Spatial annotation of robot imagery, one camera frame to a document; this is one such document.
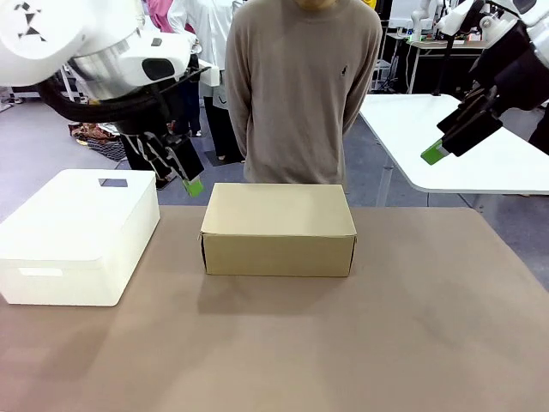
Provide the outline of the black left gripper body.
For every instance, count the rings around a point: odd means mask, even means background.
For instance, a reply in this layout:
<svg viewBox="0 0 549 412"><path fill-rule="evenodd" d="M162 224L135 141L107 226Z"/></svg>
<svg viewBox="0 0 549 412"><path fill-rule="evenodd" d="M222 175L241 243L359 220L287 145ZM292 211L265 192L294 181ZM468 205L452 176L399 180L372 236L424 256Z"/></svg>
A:
<svg viewBox="0 0 549 412"><path fill-rule="evenodd" d="M151 133L162 143L171 144L189 137L188 129L177 129L163 118L132 118L114 123L118 133L125 135L143 135Z"/></svg>

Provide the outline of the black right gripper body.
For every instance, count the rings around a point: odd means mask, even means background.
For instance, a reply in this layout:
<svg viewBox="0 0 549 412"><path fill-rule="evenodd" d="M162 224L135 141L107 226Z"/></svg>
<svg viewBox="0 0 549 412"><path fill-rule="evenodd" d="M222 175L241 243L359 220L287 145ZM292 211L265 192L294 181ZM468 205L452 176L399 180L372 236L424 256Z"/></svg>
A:
<svg viewBox="0 0 549 412"><path fill-rule="evenodd" d="M486 91L493 111L529 111L548 100L548 67L521 21L481 53L471 76Z"/></svg>

